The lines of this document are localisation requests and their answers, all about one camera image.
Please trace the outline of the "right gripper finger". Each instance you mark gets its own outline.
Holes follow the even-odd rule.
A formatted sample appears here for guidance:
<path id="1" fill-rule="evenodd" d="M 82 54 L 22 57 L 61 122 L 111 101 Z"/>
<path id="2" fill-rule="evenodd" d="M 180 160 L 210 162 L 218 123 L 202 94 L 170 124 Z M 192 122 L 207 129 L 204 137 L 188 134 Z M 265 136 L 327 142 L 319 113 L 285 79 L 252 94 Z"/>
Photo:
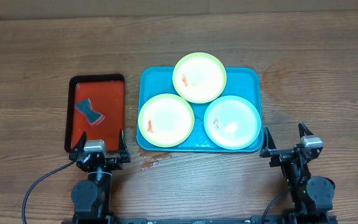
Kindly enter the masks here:
<path id="1" fill-rule="evenodd" d="M 264 127 L 264 141 L 262 145 L 262 152 L 275 151 L 276 145 L 269 131 L 268 126 Z"/>
<path id="2" fill-rule="evenodd" d="M 313 133 L 306 127 L 306 125 L 303 122 L 300 122 L 298 124 L 298 130 L 299 130 L 299 135 L 301 138 L 304 136 L 313 135 Z"/>

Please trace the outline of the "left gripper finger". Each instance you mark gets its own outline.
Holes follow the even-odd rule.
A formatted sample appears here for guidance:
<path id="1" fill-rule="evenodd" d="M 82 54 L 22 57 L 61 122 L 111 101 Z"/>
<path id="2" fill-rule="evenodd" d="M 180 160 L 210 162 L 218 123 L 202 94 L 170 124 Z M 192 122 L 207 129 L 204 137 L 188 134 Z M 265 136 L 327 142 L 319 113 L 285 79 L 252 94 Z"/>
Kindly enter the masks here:
<path id="1" fill-rule="evenodd" d="M 118 151 L 119 152 L 127 151 L 127 146 L 126 146 L 126 142 L 125 142 L 125 139 L 124 139 L 124 131 L 122 129 L 119 132 Z"/>
<path id="2" fill-rule="evenodd" d="M 84 131 L 78 142 L 73 147 L 73 152 L 81 152 L 85 146 L 86 141 L 87 141 L 87 135 L 86 132 Z"/>

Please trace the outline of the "light blue plate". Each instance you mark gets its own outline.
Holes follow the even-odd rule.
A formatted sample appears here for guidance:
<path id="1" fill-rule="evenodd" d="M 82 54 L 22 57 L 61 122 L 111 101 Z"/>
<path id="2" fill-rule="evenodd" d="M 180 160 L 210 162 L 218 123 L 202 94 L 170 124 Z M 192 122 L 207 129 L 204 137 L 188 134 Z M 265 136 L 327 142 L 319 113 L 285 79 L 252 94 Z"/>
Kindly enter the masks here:
<path id="1" fill-rule="evenodd" d="M 240 150 L 253 144 L 262 122 L 256 107 L 240 96 L 222 96 L 206 109 L 203 118 L 207 136 L 217 146 Z"/>

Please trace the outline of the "green plate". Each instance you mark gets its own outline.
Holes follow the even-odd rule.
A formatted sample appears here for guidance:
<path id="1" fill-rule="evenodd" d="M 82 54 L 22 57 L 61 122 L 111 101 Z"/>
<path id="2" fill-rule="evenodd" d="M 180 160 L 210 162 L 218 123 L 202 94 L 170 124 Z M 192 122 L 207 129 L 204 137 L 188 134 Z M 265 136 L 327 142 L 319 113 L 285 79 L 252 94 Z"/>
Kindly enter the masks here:
<path id="1" fill-rule="evenodd" d="M 191 103 L 208 103 L 225 89 L 227 74 L 215 56 L 195 52 L 182 57 L 174 66 L 172 82 L 176 92 Z"/>
<path id="2" fill-rule="evenodd" d="M 137 122 L 140 135 L 157 147 L 174 147 L 183 143 L 195 125 L 190 104 L 178 95 L 159 94 L 140 108 Z"/>

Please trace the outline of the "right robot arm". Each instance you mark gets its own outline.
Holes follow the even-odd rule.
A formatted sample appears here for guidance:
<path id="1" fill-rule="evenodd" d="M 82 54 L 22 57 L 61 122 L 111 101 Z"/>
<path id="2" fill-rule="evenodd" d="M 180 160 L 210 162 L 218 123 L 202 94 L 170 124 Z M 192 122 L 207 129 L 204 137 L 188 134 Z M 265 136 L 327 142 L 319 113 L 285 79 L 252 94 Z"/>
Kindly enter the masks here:
<path id="1" fill-rule="evenodd" d="M 260 157 L 270 158 L 270 167 L 281 168 L 288 189 L 268 204 L 257 223 L 337 223 L 335 216 L 328 215 L 333 209 L 335 183 L 327 177 L 313 177 L 308 168 L 308 163 L 321 154 L 323 141 L 302 122 L 298 130 L 299 143 L 291 149 L 278 150 L 268 127 L 264 127 Z M 280 216 L 269 216 L 273 205 L 286 195 L 291 195 L 293 207 Z"/>

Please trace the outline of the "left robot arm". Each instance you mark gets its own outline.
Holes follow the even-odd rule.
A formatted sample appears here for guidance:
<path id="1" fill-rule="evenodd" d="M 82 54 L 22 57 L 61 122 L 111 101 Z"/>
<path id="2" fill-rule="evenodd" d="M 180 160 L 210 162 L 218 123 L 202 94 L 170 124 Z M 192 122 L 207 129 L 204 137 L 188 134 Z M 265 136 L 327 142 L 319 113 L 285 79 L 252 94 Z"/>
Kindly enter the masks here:
<path id="1" fill-rule="evenodd" d="M 110 211 L 112 171 L 122 170 L 131 157 L 120 130 L 118 157 L 108 157 L 103 140 L 88 140 L 84 132 L 71 150 L 69 160 L 87 173 L 87 179 L 75 184 L 71 190 L 74 204 L 72 223 L 119 223 Z"/>

